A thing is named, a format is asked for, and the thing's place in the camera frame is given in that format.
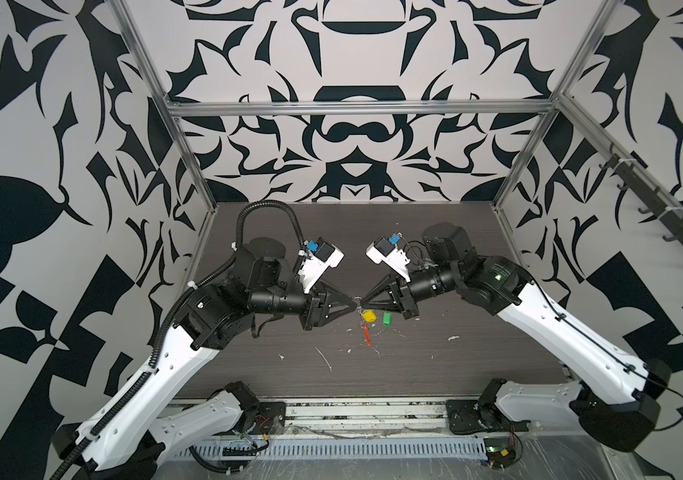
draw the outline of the aluminum frame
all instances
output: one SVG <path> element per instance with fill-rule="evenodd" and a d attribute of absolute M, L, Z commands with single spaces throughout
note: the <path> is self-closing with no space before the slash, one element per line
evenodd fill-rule
<path fill-rule="evenodd" d="M 520 177 L 523 176 L 523 172 L 526 168 L 528 168 L 528 164 L 533 158 L 536 149 L 544 141 L 544 137 L 547 136 L 547 132 L 549 131 L 549 128 L 552 127 L 552 123 L 554 123 L 555 118 L 557 118 L 557 114 L 557 110 L 552 107 L 545 114 L 539 115 L 539 120 L 536 125 L 533 126 L 531 133 L 528 134 L 526 143 L 523 145 L 523 148 L 520 149 L 519 154 L 517 154 L 517 157 L 515 157 L 515 160 L 512 163 L 512 168 L 509 169 L 509 173 L 501 183 L 501 187 L 496 193 L 496 197 L 493 199 L 493 206 L 498 209 L 501 209 L 504 206 L 504 202 L 507 201 L 509 195 L 515 190 L 517 182 L 520 180 Z"/>
<path fill-rule="evenodd" d="M 512 236 L 512 227 L 509 225 L 509 220 L 504 214 L 504 210 L 500 210 L 495 206 L 491 206 L 491 210 L 493 210 L 493 214 L 496 216 L 497 222 L 499 222 L 499 226 L 501 227 L 501 235 L 503 235 L 504 240 L 507 241 L 507 246 L 509 246 L 509 249 L 512 251 L 512 257 L 515 260 L 515 263 L 528 268 L 528 264 L 523 261 L 523 254 L 521 253 L 520 249 L 517 248 L 517 244 L 515 244 L 515 238 Z"/>
<path fill-rule="evenodd" d="M 557 86 L 549 96 L 549 101 L 553 105 L 559 95 L 570 91 L 571 87 L 579 80 L 581 73 L 584 71 L 586 62 L 592 57 L 597 50 L 598 45 L 600 45 L 600 42 L 603 40 L 605 30 L 608 27 L 611 18 L 613 18 L 614 12 L 623 4 L 624 0 L 603 0 L 603 3 L 599 6 L 595 17 L 592 19 L 584 37 L 579 43 L 577 50 L 573 53 L 573 57 L 568 63 L 565 73 L 563 73 L 560 81 L 557 82 Z M 504 205 L 504 202 L 507 201 L 507 198 L 509 198 L 509 195 L 514 191 L 517 182 L 520 177 L 523 176 L 523 172 L 528 168 L 528 163 L 530 163 L 530 160 L 533 158 L 533 152 L 536 151 L 536 148 L 538 148 L 541 141 L 547 135 L 557 114 L 558 111 L 553 109 L 539 117 L 539 122 L 531 130 L 528 139 L 526 139 L 526 143 L 514 160 L 507 178 L 504 179 L 496 198 L 493 199 L 494 205 L 501 208 Z"/>
<path fill-rule="evenodd" d="M 547 99 L 168 103 L 176 118 L 241 115 L 542 113 Z"/>
<path fill-rule="evenodd" d="M 107 3 L 112 10 L 112 16 L 115 18 L 120 29 L 122 40 L 125 42 L 125 46 L 136 61 L 136 68 L 141 74 L 142 80 L 144 80 L 144 83 L 152 96 L 154 106 L 160 114 L 165 129 L 168 130 L 168 134 L 170 134 L 173 143 L 176 145 L 176 148 L 178 148 L 184 166 L 187 168 L 189 174 L 192 175 L 194 187 L 197 188 L 197 191 L 200 193 L 205 206 L 208 207 L 208 211 L 213 211 L 217 205 L 216 199 L 208 188 L 208 182 L 206 182 L 203 177 L 197 157 L 195 157 L 194 152 L 192 152 L 192 149 L 189 147 L 189 143 L 184 136 L 184 131 L 179 127 L 178 121 L 173 118 L 168 111 L 168 102 L 165 101 L 165 90 L 160 83 L 157 71 L 154 69 L 154 64 L 144 46 L 141 35 L 138 33 L 138 29 L 133 21 L 133 16 L 131 16 L 128 5 L 125 5 L 125 0 L 108 0 Z"/>
<path fill-rule="evenodd" d="M 197 244 L 194 245 L 192 258 L 189 259 L 187 272 L 184 274 L 184 279 L 178 291 L 178 296 L 181 296 L 184 290 L 187 290 L 187 284 L 189 282 L 194 282 L 194 278 L 197 276 L 197 271 L 200 267 L 200 260 L 202 259 L 202 254 L 205 252 L 205 246 L 208 245 L 208 238 L 211 236 L 213 220 L 215 220 L 217 213 L 218 205 L 212 211 L 209 211 L 205 214 L 205 218 L 202 221 L 202 226 L 200 227 L 200 233 L 198 234 Z"/>
<path fill-rule="evenodd" d="M 632 158 L 629 152 L 570 95 L 557 95 L 554 105 L 606 160 L 613 154 L 617 154 L 619 158 Z"/>

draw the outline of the patterned wall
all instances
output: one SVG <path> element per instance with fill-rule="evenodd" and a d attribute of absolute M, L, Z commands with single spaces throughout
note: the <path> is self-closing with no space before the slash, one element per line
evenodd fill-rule
<path fill-rule="evenodd" d="M 220 201 L 492 200 L 535 114 L 186 118 Z"/>
<path fill-rule="evenodd" d="M 0 0 L 0 478 L 146 358 L 204 205 L 102 0 Z"/>
<path fill-rule="evenodd" d="M 683 204 L 683 0 L 627 0 L 574 89 Z M 504 206 L 534 275 L 618 346 L 673 368 L 683 394 L 683 247 L 562 116 Z M 665 392 L 659 426 L 683 415 Z M 637 449 L 649 475 L 683 479 L 683 422 Z"/>
<path fill-rule="evenodd" d="M 249 102 L 547 98 L 599 2 L 128 4 L 173 101 Z M 184 129 L 217 200 L 492 200 L 533 117 L 187 118 Z"/>

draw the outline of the cable tie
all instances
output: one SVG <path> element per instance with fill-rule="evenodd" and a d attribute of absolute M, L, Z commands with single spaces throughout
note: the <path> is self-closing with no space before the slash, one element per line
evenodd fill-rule
<path fill-rule="evenodd" d="M 149 372 L 149 373 L 154 373 L 154 371 L 157 370 L 157 367 L 154 366 L 149 366 L 148 363 L 145 363 L 144 365 L 140 366 L 136 372 Z"/>
<path fill-rule="evenodd" d="M 667 212 L 671 212 L 672 210 L 683 210 L 683 206 L 665 206 L 664 211 L 661 214 L 659 214 L 659 216 L 657 216 L 656 219 L 660 219 L 662 216 L 664 216 L 664 214 L 666 214 Z"/>

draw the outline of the black mounting plate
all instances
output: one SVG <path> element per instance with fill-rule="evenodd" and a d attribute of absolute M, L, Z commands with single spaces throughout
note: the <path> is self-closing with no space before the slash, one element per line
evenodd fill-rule
<path fill-rule="evenodd" d="M 507 428 L 485 427 L 480 420 L 480 413 L 475 409 L 477 400 L 447 400 L 445 402 L 448 415 L 448 428 L 453 435 L 472 435 L 480 432 L 505 432 Z M 512 422 L 515 432 L 527 432 L 528 422 Z"/>
<path fill-rule="evenodd" d="M 256 420 L 256 428 L 252 432 L 254 436 L 282 433 L 285 427 L 285 402 L 261 402 L 258 406 L 259 415 L 267 418 L 267 421 Z"/>

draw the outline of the white debris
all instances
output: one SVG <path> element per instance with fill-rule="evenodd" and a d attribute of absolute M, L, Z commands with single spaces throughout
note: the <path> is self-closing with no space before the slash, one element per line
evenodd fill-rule
<path fill-rule="evenodd" d="M 323 360 L 325 360 L 325 364 L 328 365 L 328 370 L 331 370 L 333 372 L 334 369 L 330 366 L 330 363 L 328 363 L 328 359 L 325 358 L 325 355 L 323 355 L 323 352 L 321 352 L 320 349 L 318 349 L 317 347 L 315 347 L 314 349 L 317 350 L 317 353 L 319 353 L 321 357 L 323 357 Z"/>

